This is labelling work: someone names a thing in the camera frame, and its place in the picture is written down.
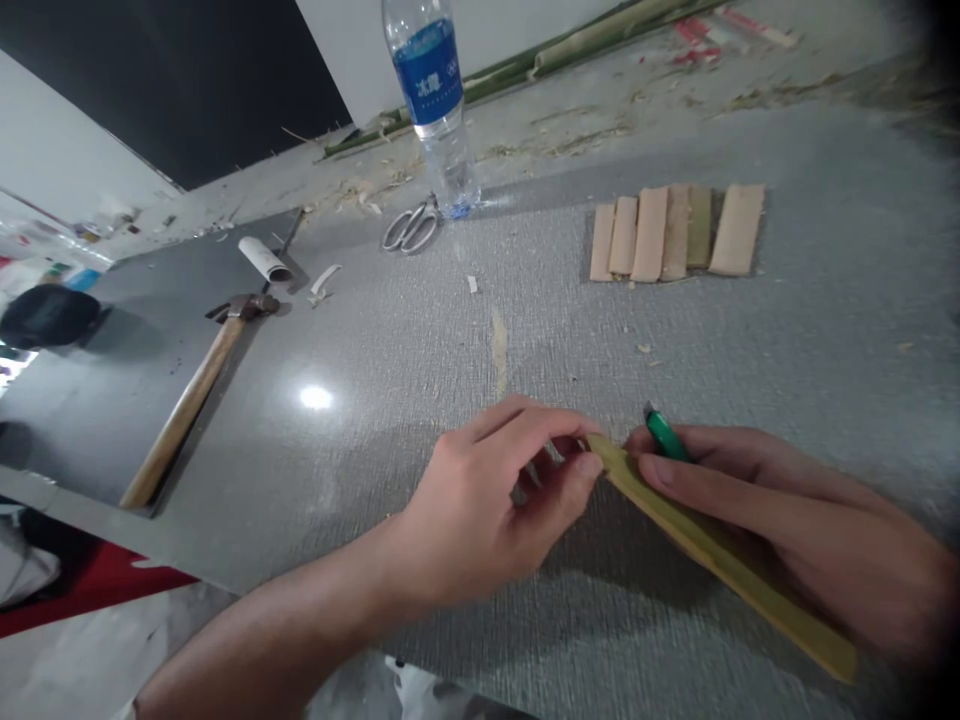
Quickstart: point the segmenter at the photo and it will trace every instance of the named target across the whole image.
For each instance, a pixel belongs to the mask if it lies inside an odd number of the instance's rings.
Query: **blue bottle label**
[[[397,50],[393,66],[414,125],[429,125],[463,97],[457,40],[450,20],[438,20]]]

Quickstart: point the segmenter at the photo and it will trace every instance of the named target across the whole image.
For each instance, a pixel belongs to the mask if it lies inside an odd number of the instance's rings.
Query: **finger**
[[[489,437],[508,422],[513,420],[524,408],[544,407],[542,403],[526,395],[511,395],[505,400],[487,408],[461,428],[461,432],[471,444]]]
[[[752,485],[698,465],[644,455],[639,466],[644,479],[663,495],[783,548],[802,548],[821,519],[833,516],[831,503]]]
[[[647,426],[641,425],[630,433],[630,437],[623,444],[623,449],[635,458],[639,458],[647,453],[655,453],[657,451],[657,441],[653,439],[653,435],[650,434]]]
[[[557,464],[553,461],[546,448],[540,448],[540,451],[533,456],[533,469],[537,471],[537,484],[543,487],[553,479],[553,473]]]
[[[528,407],[478,447],[500,459],[508,471],[517,472],[553,438],[599,432],[596,421],[573,410]]]
[[[704,467],[773,490],[915,524],[906,513],[863,483],[824,465],[775,435],[742,427],[680,425],[674,430],[691,458]]]
[[[580,453],[558,467],[553,482],[518,509],[513,525],[516,541],[524,552],[533,553],[538,566],[567,528],[583,515],[602,471],[603,462],[597,455]]]
[[[554,438],[553,447],[555,447],[557,452],[564,458],[571,458],[583,452],[583,446],[576,438]]]
[[[537,490],[540,489],[533,481],[533,478],[530,476],[530,471],[527,470],[527,468],[521,470],[520,474],[517,476],[517,485],[520,486],[520,489],[527,497],[527,500],[532,498],[536,494]]]

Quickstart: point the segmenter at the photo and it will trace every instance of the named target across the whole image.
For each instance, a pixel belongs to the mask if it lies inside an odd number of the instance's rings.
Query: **hammer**
[[[120,500],[120,507],[142,508],[150,502],[167,467],[210,394],[210,388],[220,374],[227,355],[240,338],[244,325],[248,320],[261,315],[272,315],[279,309],[280,302],[271,295],[236,295],[230,298],[229,302],[207,313],[206,317],[216,320],[223,328],[177,401],[160,431],[160,436],[147,453],[143,465]]]

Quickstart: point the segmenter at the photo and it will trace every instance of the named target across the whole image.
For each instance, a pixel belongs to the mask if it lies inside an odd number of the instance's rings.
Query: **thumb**
[[[639,467],[643,478],[660,494],[782,547],[803,542],[809,519],[824,504],[658,455],[641,456]]]
[[[590,452],[578,453],[557,468],[550,482],[519,509],[520,542],[539,546],[546,556],[587,509],[601,472],[603,462]]]

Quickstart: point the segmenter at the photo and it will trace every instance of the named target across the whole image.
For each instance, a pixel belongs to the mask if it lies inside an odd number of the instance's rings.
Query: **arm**
[[[444,434],[402,513],[217,617],[140,691],[138,718],[296,717],[339,665],[399,625],[532,574],[586,508],[601,463],[573,438],[598,430],[515,396]],[[559,467],[544,450],[552,440],[568,456]],[[516,506],[522,476],[528,501]]]

